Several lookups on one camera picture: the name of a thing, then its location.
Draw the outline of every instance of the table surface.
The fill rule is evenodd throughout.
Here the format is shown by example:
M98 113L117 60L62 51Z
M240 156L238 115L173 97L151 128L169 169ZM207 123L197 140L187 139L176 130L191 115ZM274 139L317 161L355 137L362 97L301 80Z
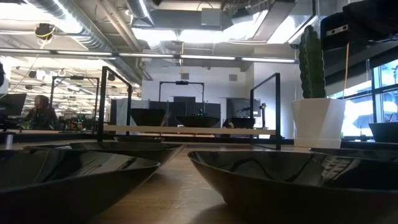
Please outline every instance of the table surface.
M37 142L67 144L79 141ZM32 143L16 144L15 149ZM176 158L161 167L139 188L90 220L90 224L127 223L245 223L228 209L222 196L206 183L187 157L190 151L265 150L250 145L190 144ZM308 149L284 146L283 151Z

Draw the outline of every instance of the ceiling vent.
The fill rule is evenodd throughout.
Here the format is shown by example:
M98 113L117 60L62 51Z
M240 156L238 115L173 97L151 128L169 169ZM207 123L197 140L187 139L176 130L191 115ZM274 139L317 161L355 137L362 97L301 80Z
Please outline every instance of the ceiling vent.
M231 82L237 82L238 81L238 75L237 74L230 74L229 75L229 80Z
M181 73L181 80L189 80L189 73Z

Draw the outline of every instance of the white planter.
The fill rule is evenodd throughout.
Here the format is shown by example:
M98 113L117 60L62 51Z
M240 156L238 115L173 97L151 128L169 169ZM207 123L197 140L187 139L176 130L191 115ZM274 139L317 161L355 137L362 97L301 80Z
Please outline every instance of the white planter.
M345 100L304 99L292 102L297 128L294 146L339 149Z

